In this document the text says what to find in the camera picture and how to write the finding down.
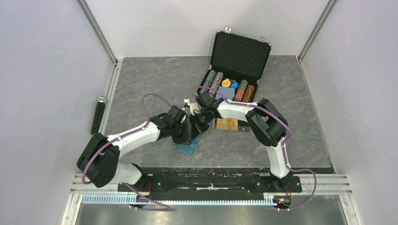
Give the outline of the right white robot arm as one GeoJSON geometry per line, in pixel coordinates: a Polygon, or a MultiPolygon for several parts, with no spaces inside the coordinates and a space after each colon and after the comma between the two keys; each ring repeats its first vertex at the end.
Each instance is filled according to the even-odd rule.
{"type": "Polygon", "coordinates": [[[228,99],[215,99],[205,92],[196,98],[200,109],[191,108],[189,116],[191,136],[204,133],[215,119],[237,119],[247,123],[256,139],[263,144],[270,160],[271,186],[284,191],[290,185],[292,171],[286,156],[285,141],[290,132],[286,119],[268,100],[243,103],[228,99]]]}

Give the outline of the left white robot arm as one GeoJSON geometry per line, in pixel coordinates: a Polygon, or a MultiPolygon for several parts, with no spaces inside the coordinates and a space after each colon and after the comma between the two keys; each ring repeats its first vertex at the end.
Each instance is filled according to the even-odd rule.
{"type": "Polygon", "coordinates": [[[171,137],[177,143],[190,140],[188,115],[185,110],[172,106],[168,112],[150,117],[143,124],[125,132],[104,136],[94,134],[81,156],[77,167],[82,172],[82,183],[101,188],[110,182],[127,183],[136,191],[147,186],[147,177],[136,164],[124,164],[120,158],[128,152],[163,138],[171,137]]]}

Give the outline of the blue card holder wallet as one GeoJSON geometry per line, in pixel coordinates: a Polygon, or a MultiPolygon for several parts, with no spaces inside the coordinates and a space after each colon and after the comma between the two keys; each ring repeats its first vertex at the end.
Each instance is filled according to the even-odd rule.
{"type": "Polygon", "coordinates": [[[200,142],[200,137],[198,136],[191,141],[191,144],[189,143],[180,144],[178,147],[178,151],[187,156],[193,156],[196,150],[199,148],[199,142],[200,142]]]}

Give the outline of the clear plastic card box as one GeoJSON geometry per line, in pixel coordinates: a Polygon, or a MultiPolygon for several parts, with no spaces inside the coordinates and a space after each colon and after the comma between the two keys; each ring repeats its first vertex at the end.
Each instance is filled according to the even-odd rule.
{"type": "Polygon", "coordinates": [[[243,132],[250,132],[251,130],[247,122],[233,118],[216,118],[213,121],[212,128],[218,130],[243,132]]]}

